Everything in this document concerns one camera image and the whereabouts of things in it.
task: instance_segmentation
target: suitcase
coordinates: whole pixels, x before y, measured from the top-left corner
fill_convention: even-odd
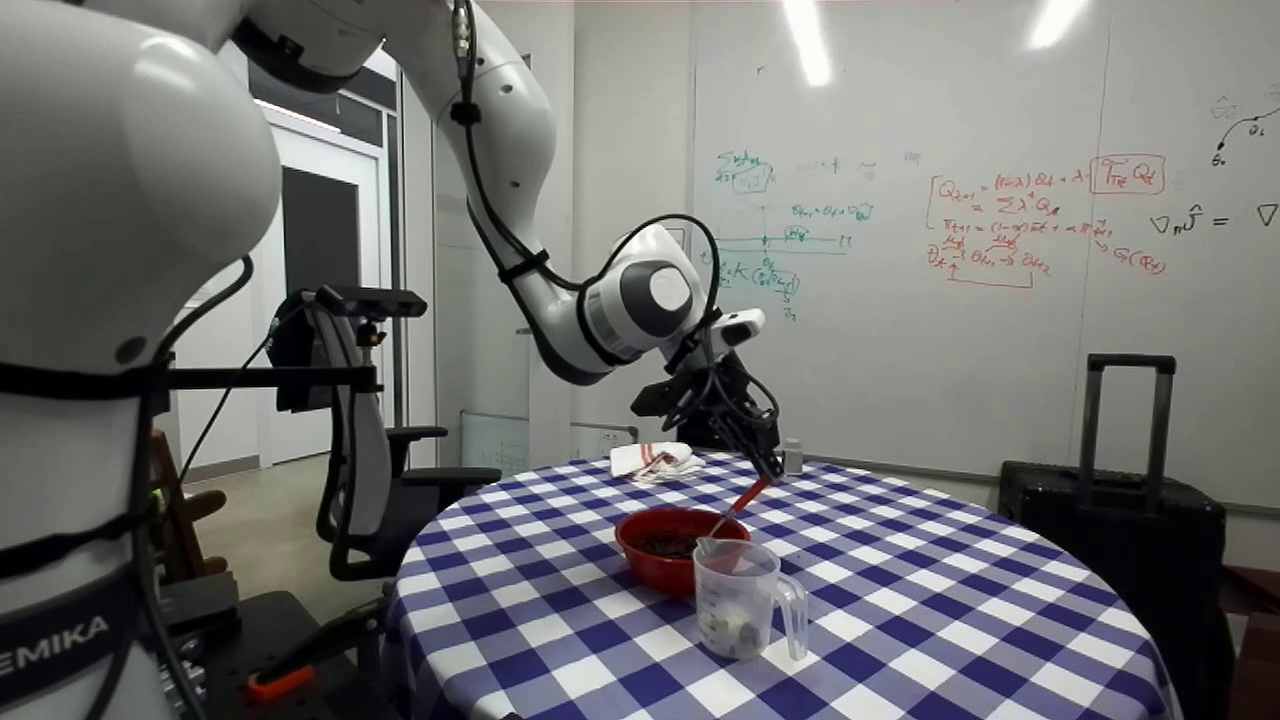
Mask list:
[[[1099,472],[1097,428],[1108,367],[1150,367],[1148,472]],[[998,511],[1108,579],[1150,631],[1188,720],[1226,715],[1231,637],[1215,606],[1223,508],[1163,477],[1171,357],[1088,357],[1079,468],[1008,460]]]

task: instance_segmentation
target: red bowl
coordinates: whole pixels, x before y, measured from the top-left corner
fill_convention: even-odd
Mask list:
[[[670,601],[692,601],[692,543],[694,536],[708,536],[715,521],[715,511],[699,508],[644,508],[614,525],[614,543],[624,548],[639,584]],[[715,536],[749,539],[753,531],[736,521],[723,521]]]

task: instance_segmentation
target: whiteboard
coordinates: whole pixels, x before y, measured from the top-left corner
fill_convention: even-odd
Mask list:
[[[827,0],[807,87],[777,5],[692,21],[692,206],[803,452],[1071,464],[1083,357],[1179,358],[1179,480],[1280,508],[1280,5]],[[1104,396],[1144,468],[1148,380]]]

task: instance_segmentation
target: round table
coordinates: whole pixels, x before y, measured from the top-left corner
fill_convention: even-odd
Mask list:
[[[727,508],[753,468],[639,482],[518,472],[435,515],[396,579],[413,666],[468,715],[1177,715],[1154,644],[1088,567],[904,480],[803,464],[743,525],[807,587],[807,656],[723,662],[692,603],[639,587],[612,526]]]

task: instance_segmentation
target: black chair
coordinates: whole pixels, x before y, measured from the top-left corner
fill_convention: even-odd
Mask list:
[[[376,349],[378,319],[418,317],[413,292],[294,292],[277,313],[277,367],[360,367]],[[277,407],[332,407],[328,480],[317,511],[321,539],[332,543],[337,579],[393,579],[413,536],[450,501],[491,482],[497,468],[406,468],[406,445],[444,437],[444,428],[383,428],[376,393],[286,388]],[[313,662],[337,652],[360,652],[360,666],[378,666],[393,592],[337,615],[317,637],[283,652],[247,679],[252,698],[277,698],[307,683]]]

